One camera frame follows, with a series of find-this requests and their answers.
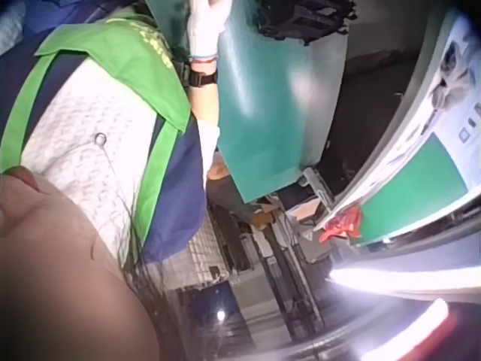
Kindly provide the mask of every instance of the green panel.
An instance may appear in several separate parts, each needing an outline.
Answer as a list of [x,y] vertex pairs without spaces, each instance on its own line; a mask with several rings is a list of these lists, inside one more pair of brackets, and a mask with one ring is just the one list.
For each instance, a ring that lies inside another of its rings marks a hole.
[[[169,44],[183,44],[183,2],[147,3]],[[293,83],[296,74],[312,68],[311,47],[257,32],[255,6],[254,0],[234,1],[219,46],[219,148],[246,202],[301,176],[307,107],[296,98]]]
[[454,162],[436,135],[363,206],[362,238],[369,244],[450,205],[467,193]]

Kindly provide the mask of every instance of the finger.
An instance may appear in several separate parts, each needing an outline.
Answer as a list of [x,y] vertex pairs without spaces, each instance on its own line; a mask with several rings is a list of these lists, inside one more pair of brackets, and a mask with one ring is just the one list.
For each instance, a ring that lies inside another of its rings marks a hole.
[[215,18],[224,25],[232,9],[232,0],[218,0],[211,6]]
[[210,10],[209,0],[189,0],[190,13],[201,14]]

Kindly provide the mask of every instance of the skin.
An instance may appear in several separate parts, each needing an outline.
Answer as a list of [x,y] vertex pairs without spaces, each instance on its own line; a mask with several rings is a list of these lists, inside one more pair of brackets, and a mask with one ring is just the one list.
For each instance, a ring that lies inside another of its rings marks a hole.
[[32,352],[159,360],[146,311],[82,211],[26,168],[7,173],[0,179],[2,256]]

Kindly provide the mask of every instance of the hand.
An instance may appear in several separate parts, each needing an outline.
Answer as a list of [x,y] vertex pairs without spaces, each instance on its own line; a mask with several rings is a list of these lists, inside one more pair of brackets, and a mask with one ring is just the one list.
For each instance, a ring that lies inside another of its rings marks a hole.
[[219,35],[231,13],[232,0],[189,0],[187,25],[190,54],[193,59],[217,57]]

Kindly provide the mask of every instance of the metal frame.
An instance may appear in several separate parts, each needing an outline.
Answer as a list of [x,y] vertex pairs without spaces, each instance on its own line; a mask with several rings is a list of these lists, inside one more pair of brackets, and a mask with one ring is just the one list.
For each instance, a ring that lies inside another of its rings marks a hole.
[[352,195],[368,180],[371,174],[377,171],[382,159],[393,149],[396,142],[405,132],[413,115],[429,90],[439,61],[443,56],[444,47],[449,37],[452,24],[455,22],[455,15],[454,12],[448,12],[448,7],[443,4],[443,2],[436,4],[428,21],[425,40],[416,68],[398,111],[366,163],[362,166],[346,190],[336,198],[332,211],[321,219],[314,230],[321,229],[337,212],[351,203]]

